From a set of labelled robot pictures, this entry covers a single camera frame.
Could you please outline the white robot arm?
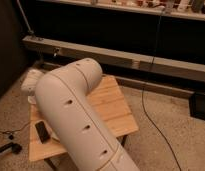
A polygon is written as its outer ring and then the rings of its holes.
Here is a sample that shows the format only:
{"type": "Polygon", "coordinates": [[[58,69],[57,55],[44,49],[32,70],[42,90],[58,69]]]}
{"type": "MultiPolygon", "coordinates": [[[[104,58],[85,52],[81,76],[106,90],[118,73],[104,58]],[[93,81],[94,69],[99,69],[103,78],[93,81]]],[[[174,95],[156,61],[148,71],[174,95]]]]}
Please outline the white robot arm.
{"type": "Polygon", "coordinates": [[[79,171],[140,171],[87,96],[100,84],[92,58],[42,72],[28,71],[21,90],[31,96],[79,171]]]}

